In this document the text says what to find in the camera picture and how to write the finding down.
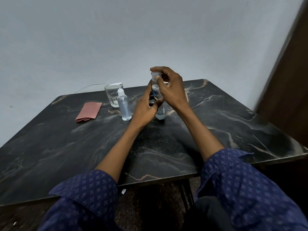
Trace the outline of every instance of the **empty glass tumbler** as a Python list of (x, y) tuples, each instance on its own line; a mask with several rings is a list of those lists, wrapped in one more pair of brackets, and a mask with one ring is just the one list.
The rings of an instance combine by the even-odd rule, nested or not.
[(105, 86), (105, 91), (110, 101), (110, 104), (114, 108), (119, 107), (118, 100), (117, 100), (119, 88), (123, 89), (123, 84), (120, 82), (112, 83), (112, 84)]

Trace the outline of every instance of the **clear plastic pump bottle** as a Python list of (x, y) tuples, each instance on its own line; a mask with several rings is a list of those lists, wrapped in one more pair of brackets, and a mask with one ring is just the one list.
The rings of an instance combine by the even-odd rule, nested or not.
[[(159, 86), (155, 80), (155, 77), (156, 76), (159, 76), (161, 77), (161, 73), (160, 72), (152, 72), (152, 81), (153, 81), (153, 84), (152, 84), (152, 93), (154, 95), (154, 99), (155, 101), (157, 101), (158, 99), (162, 98), (162, 94), (160, 93), (159, 91)], [(158, 120), (163, 120), (165, 118), (165, 109), (164, 109), (164, 103), (159, 107), (155, 117), (158, 119)]]
[(118, 104), (120, 108), (120, 112), (122, 115), (122, 119), (124, 121), (128, 121), (132, 118), (131, 110), (129, 109), (127, 95), (125, 95), (124, 90), (122, 88), (118, 89)]

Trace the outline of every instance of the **pant leg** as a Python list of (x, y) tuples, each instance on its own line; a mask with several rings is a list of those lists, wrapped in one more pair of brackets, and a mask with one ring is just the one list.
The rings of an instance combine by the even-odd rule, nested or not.
[(234, 230), (218, 198), (204, 196), (184, 215), (182, 230)]

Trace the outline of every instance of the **cloth fold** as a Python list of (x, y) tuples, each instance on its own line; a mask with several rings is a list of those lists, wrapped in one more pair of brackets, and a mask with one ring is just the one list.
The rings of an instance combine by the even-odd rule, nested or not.
[(95, 119), (101, 106), (102, 103), (98, 102), (85, 103), (75, 121), (80, 122)]

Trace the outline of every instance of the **blue patterned sleeve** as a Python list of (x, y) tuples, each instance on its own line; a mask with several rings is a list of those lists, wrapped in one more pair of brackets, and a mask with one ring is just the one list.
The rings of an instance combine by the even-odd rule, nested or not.
[(117, 229), (114, 223), (117, 184), (101, 170), (76, 175), (54, 187), (61, 198), (44, 217), (39, 230)]
[(307, 220), (295, 202), (277, 184), (239, 159), (246, 154), (223, 149), (212, 155), (201, 171), (199, 196), (216, 196), (236, 229), (307, 230)]

